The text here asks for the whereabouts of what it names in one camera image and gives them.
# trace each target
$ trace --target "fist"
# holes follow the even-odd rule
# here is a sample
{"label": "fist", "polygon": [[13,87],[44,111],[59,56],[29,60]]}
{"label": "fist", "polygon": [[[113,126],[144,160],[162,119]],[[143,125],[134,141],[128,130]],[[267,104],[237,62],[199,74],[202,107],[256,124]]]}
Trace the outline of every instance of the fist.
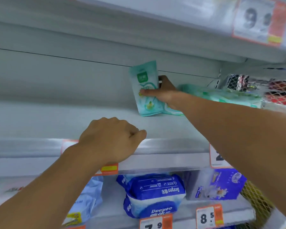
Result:
{"label": "fist", "polygon": [[114,164],[132,155],[146,135],[145,130],[140,131],[126,120],[101,118],[91,121],[78,145],[89,151],[91,159]]}

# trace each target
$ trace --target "wet wipes package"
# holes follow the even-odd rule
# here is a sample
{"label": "wet wipes package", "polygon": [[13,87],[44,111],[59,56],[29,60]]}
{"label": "wet wipes package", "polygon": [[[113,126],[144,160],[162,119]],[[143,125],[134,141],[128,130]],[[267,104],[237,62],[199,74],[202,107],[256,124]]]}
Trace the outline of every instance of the wet wipes package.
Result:
{"label": "wet wipes package", "polygon": [[126,191],[123,207],[132,218],[174,213],[186,194],[176,174],[119,175],[117,182]]}
{"label": "wet wipes package", "polygon": [[62,226],[85,223],[93,216],[93,209],[102,203],[103,176],[92,177],[70,209]]}
{"label": "wet wipes package", "polygon": [[129,69],[129,76],[139,114],[141,116],[151,116],[162,113],[164,108],[161,101],[156,97],[148,97],[140,94],[141,89],[159,88],[156,61],[131,67]]}
{"label": "wet wipes package", "polygon": [[236,199],[246,182],[236,169],[202,169],[183,173],[188,200]]}

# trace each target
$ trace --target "purple package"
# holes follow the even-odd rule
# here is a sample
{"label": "purple package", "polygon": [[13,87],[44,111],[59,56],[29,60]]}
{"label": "purple package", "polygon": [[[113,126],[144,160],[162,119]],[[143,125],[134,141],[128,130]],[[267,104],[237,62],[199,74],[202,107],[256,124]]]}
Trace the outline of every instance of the purple package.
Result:
{"label": "purple package", "polygon": [[236,199],[247,181],[236,169],[214,169],[205,196],[211,200]]}

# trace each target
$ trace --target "yellow label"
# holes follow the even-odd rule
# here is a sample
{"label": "yellow label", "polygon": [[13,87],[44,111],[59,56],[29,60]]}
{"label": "yellow label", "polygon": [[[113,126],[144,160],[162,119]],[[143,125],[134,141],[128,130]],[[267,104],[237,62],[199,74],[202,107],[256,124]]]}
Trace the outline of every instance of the yellow label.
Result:
{"label": "yellow label", "polygon": [[67,226],[70,226],[70,225],[77,225],[77,224],[82,222],[82,218],[80,216],[80,212],[68,214],[66,219],[67,218],[70,218],[70,221],[65,223],[65,224],[63,224],[64,227],[67,227]]}
{"label": "yellow label", "polygon": [[113,171],[118,170],[118,167],[116,165],[109,165],[109,166],[103,166],[101,171]]}
{"label": "yellow label", "polygon": [[268,42],[281,43],[282,42],[282,37],[278,37],[278,36],[275,36],[275,35],[270,35],[270,36],[268,36]]}

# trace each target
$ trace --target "green square label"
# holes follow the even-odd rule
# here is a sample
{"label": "green square label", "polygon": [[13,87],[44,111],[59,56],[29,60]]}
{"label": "green square label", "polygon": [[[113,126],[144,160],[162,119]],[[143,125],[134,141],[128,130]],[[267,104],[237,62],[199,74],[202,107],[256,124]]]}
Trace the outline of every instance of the green square label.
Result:
{"label": "green square label", "polygon": [[148,76],[147,76],[147,72],[143,72],[143,73],[139,73],[137,74],[138,77],[138,81],[139,83],[144,83],[148,81]]}

